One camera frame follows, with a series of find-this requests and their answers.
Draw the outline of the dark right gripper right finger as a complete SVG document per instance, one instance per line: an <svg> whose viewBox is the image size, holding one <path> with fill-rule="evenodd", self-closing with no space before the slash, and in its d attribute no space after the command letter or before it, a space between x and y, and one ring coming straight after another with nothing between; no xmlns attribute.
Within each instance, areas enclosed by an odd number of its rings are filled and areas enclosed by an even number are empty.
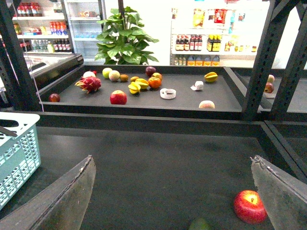
<svg viewBox="0 0 307 230"><path fill-rule="evenodd" d="M254 184L276 230L307 228L307 185L259 155L251 159Z"/></svg>

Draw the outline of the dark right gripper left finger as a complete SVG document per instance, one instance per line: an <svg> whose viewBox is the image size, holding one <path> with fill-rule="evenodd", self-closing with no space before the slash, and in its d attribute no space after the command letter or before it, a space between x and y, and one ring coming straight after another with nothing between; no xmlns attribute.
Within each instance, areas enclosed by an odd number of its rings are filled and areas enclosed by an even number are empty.
<svg viewBox="0 0 307 230"><path fill-rule="evenodd" d="M91 199L96 166L91 155L0 221L2 230L78 230Z"/></svg>

